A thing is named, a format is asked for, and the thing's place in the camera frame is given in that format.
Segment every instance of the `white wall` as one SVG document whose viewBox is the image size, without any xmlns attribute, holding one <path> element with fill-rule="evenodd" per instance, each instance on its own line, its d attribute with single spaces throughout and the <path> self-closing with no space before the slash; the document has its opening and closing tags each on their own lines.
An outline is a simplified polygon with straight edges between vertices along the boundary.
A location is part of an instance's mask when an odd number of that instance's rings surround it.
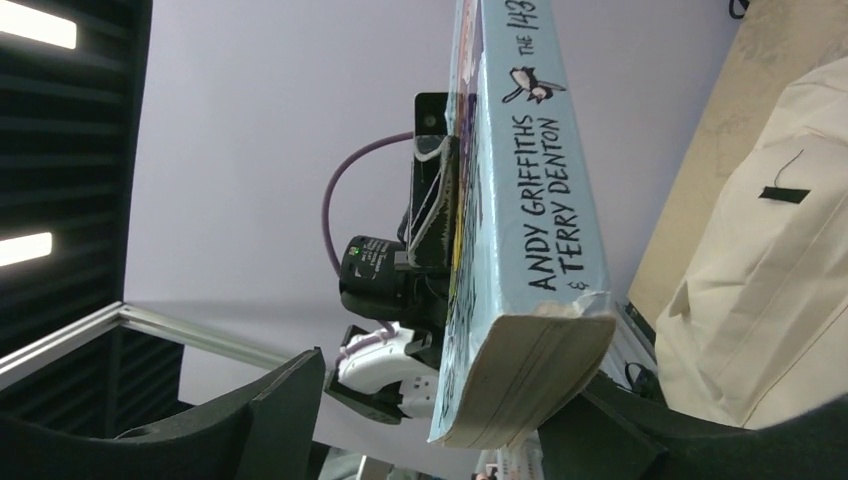
<svg viewBox="0 0 848 480">
<path fill-rule="evenodd" d="M 622 297 L 736 24 L 719 0 L 553 3 Z M 156 1 L 126 300 L 328 359 L 348 324 L 372 328 L 339 305 L 321 195 L 348 153 L 411 129 L 415 93 L 446 87 L 453 15 L 454 0 Z M 343 178 L 338 248 L 393 236 L 409 157 L 391 147 Z M 249 380 L 195 367 L 198 394 Z M 343 448 L 448 478 L 476 461 L 425 447 L 424 424 L 369 425 L 331 400 L 321 412 L 316 437 Z"/>
</svg>

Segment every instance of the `black thread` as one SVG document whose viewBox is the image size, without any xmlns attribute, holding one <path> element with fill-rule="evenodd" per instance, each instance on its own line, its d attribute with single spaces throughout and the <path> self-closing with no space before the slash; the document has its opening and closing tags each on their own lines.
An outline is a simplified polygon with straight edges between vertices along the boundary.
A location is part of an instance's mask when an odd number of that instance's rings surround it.
<svg viewBox="0 0 848 480">
<path fill-rule="evenodd" d="M 798 155 L 795 155 L 794 157 L 792 157 L 792 160 L 789 160 L 786 163 L 786 165 L 780 167 L 780 170 L 777 171 L 777 175 L 774 176 L 774 182 L 772 182 L 772 185 L 774 185 L 774 188 L 780 188 L 780 187 L 777 186 L 777 179 L 780 178 L 780 174 L 783 173 L 784 170 L 786 170 L 786 167 L 788 167 L 789 165 L 792 165 L 792 162 L 794 162 L 795 160 L 798 160 L 798 157 L 800 157 L 802 153 L 804 153 L 803 148 L 801 149 L 800 152 L 798 152 Z"/>
<path fill-rule="evenodd" d="M 742 7 L 742 13 L 736 13 L 737 1 Z M 730 18 L 734 20 L 742 20 L 745 17 L 745 14 L 748 13 L 748 5 L 750 4 L 750 0 L 730 0 L 730 2 L 727 4 L 727 11 L 728 13 L 730 13 Z"/>
</svg>

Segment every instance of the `aluminum frame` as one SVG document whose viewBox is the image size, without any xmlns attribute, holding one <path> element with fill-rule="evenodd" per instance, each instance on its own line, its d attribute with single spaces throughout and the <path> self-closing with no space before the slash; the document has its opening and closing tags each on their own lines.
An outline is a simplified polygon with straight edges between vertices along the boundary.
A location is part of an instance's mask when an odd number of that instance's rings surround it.
<svg viewBox="0 0 848 480">
<path fill-rule="evenodd" d="M 123 302 L 115 302 L 0 358 L 0 391 L 117 327 L 272 370 L 291 359 L 246 340 L 222 335 Z"/>
</svg>

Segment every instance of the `light blue book cover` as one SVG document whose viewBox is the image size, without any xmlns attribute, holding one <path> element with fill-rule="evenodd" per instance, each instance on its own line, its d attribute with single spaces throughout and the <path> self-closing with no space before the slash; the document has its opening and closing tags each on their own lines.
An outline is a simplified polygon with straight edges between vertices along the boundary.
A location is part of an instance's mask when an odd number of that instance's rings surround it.
<svg viewBox="0 0 848 480">
<path fill-rule="evenodd" d="M 453 427 L 499 318 L 551 303 L 563 318 L 613 315 L 550 3 L 458 4 L 446 117 L 460 137 L 460 208 L 430 441 Z"/>
</svg>

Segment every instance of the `book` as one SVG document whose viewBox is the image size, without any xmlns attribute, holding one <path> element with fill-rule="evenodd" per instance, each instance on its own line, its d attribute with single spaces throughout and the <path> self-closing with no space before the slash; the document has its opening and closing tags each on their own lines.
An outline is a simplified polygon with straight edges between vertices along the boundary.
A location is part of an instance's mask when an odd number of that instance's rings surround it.
<svg viewBox="0 0 848 480">
<path fill-rule="evenodd" d="M 615 331 L 601 235 L 547 0 L 460 0 L 449 313 L 430 441 L 518 445 L 588 383 Z"/>
</svg>

